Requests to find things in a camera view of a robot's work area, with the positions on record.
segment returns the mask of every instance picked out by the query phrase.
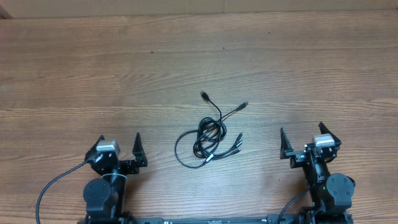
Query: bundled cable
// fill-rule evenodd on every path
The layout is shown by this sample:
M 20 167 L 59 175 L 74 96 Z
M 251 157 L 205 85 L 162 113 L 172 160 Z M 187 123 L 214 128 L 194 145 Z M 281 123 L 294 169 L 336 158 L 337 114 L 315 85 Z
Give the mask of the bundled cable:
M 209 96 L 204 92 L 200 92 L 200 95 L 203 99 L 209 101 L 219 112 L 220 112 L 220 118 L 215 120 L 210 117 L 203 118 L 199 122 L 199 127 L 198 129 L 191 130 L 191 131 L 186 131 L 183 134 L 178 137 L 177 141 L 175 142 L 174 146 L 174 154 L 179 163 L 181 165 L 191 168 L 191 169 L 197 169 L 203 167 L 205 164 L 209 163 L 210 160 L 217 160 L 217 159 L 224 159 L 228 156 L 232 156 L 237 154 L 238 152 L 241 151 L 239 148 L 240 145 L 242 145 L 242 135 L 243 133 L 239 134 L 239 136 L 236 138 L 235 143 L 230 147 L 229 150 L 216 154 L 216 150 L 218 148 L 218 145 L 221 140 L 226 136 L 226 126 L 223 123 L 223 119 L 226 119 L 229 115 L 245 108 L 249 103 L 245 102 L 239 105 L 235 110 L 232 110 L 231 112 L 227 113 L 226 115 L 222 115 L 221 110 L 210 100 Z M 191 133 L 196 133 L 197 134 L 197 140 L 193 144 L 193 153 L 196 157 L 205 159 L 202 164 L 199 166 L 188 166 L 184 164 L 180 158 L 178 158 L 177 155 L 177 144 L 178 142 L 186 135 L 191 134 Z M 209 142 L 209 146 L 204 146 L 203 143 Z

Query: wood grain surface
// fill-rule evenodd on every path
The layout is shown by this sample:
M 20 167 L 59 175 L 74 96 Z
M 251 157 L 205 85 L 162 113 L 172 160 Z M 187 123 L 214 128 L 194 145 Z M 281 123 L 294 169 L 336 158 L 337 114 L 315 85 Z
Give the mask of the wood grain surface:
M 281 126 L 296 149 L 323 121 L 343 145 L 330 165 L 356 180 L 356 223 L 398 218 L 398 11 L 273 12 L 0 21 L 0 223 L 35 223 L 40 191 L 83 161 L 100 134 L 132 158 L 137 131 L 149 166 L 131 175 L 136 217 L 258 217 L 305 188 L 279 159 Z M 197 170 L 174 144 L 216 110 L 220 150 L 242 152 Z M 189 164 L 194 136 L 178 152 Z M 84 166 L 47 191 L 42 223 L 85 216 Z M 309 197 L 288 212 L 309 205 Z

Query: beige wall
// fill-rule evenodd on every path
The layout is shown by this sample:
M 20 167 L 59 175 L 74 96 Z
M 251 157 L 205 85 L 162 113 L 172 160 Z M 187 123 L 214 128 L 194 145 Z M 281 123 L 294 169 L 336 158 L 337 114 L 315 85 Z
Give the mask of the beige wall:
M 4 17 L 395 9 L 398 0 L 0 0 Z

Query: cable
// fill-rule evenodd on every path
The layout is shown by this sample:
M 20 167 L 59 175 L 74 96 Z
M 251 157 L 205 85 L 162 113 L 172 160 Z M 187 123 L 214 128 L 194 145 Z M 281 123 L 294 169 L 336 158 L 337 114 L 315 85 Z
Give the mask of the cable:
M 285 205 L 284 209 L 282 209 L 282 211 L 280 212 L 279 216 L 278 216 L 278 221 L 277 224 L 280 224 L 280 219 L 282 218 L 282 216 L 284 215 L 285 211 L 287 210 L 287 208 L 293 204 L 293 202 L 295 202 L 297 199 L 299 199 L 300 197 L 303 197 L 306 193 L 308 192 L 307 190 L 304 190 L 301 194 L 297 195 L 296 197 L 294 197 L 291 201 L 288 202 L 288 204 Z
M 198 129 L 196 130 L 191 130 L 191 131 L 186 131 L 183 134 L 180 135 L 180 137 L 178 137 L 178 139 L 175 142 L 175 146 L 174 146 L 174 154 L 175 157 L 177 158 L 177 160 L 179 161 L 179 163 L 181 163 L 181 165 L 191 168 L 191 169 L 197 169 L 197 168 L 201 168 L 203 167 L 205 164 L 209 163 L 210 160 L 214 159 L 214 160 L 218 160 L 218 159 L 224 159 L 228 156 L 232 156 L 237 154 L 238 152 L 241 151 L 241 149 L 239 148 L 240 145 L 242 145 L 242 135 L 243 133 L 239 134 L 239 136 L 236 138 L 235 143 L 232 145 L 232 147 L 230 147 L 230 149 L 228 149 L 226 152 L 222 152 L 219 154 L 215 154 L 215 151 L 218 148 L 218 144 L 220 143 L 220 141 L 223 140 L 223 138 L 226 136 L 226 126 L 223 123 L 223 119 L 226 119 L 229 115 L 245 108 L 249 103 L 245 102 L 242 103 L 241 105 L 239 105 L 235 110 L 232 110 L 231 112 L 227 113 L 226 115 L 222 115 L 221 110 L 210 100 L 209 96 L 204 92 L 200 92 L 201 96 L 203 99 L 209 101 L 217 110 L 218 112 L 220 112 L 220 118 L 217 120 L 214 120 L 213 118 L 203 118 L 200 122 L 199 122 L 199 126 Z M 216 133 L 214 133 L 212 136 L 209 136 L 209 133 L 211 133 L 213 130 L 216 130 Z M 180 158 L 178 158 L 177 155 L 177 144 L 178 142 L 186 135 L 191 134 L 191 133 L 196 133 L 197 134 L 197 140 L 195 141 L 195 143 L 193 144 L 193 153 L 196 157 L 198 158 L 202 158 L 205 159 L 202 164 L 200 164 L 199 166 L 189 166 L 184 164 Z M 211 144 L 207 147 L 203 146 L 203 143 L 205 141 L 211 142 Z
M 84 166 L 88 161 L 89 161 L 89 159 L 86 160 L 86 161 L 84 161 L 84 162 L 81 163 L 80 165 L 76 166 L 75 168 L 72 168 L 72 169 L 70 169 L 70 170 L 64 172 L 63 174 L 61 174 L 61 175 L 59 175 L 58 177 L 56 177 L 56 178 L 54 178 L 53 180 L 51 180 L 51 181 L 43 188 L 42 192 L 41 192 L 40 195 L 39 195 L 39 198 L 37 199 L 37 203 L 36 203 L 36 223 L 37 223 L 37 224 L 40 224 L 39 207 L 40 207 L 40 201 L 42 200 L 42 197 L 43 197 L 45 191 L 46 191 L 55 181 L 57 181 L 57 180 L 61 179 L 62 177 L 64 177 L 64 176 L 70 174 L 71 172 L 73 172 L 73 171 L 75 171 L 75 170 L 81 168 L 81 167 Z

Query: wooden table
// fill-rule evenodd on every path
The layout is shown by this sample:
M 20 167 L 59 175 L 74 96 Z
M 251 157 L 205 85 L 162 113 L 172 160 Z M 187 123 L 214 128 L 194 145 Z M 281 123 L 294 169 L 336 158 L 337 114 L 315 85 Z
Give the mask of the wooden table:
M 0 223 L 35 223 L 40 191 L 81 163 L 100 134 L 132 158 L 137 131 L 149 166 L 129 176 L 136 217 L 258 217 L 279 213 L 305 186 L 279 159 L 281 126 L 296 149 L 323 121 L 342 141 L 332 173 L 357 182 L 356 223 L 398 218 L 398 11 L 273 12 L 0 21 Z M 217 112 L 221 150 L 201 169 L 174 144 Z M 189 164 L 194 135 L 178 147 Z M 89 166 L 45 194 L 42 223 L 85 216 Z M 309 205 L 309 197 L 288 212 Z

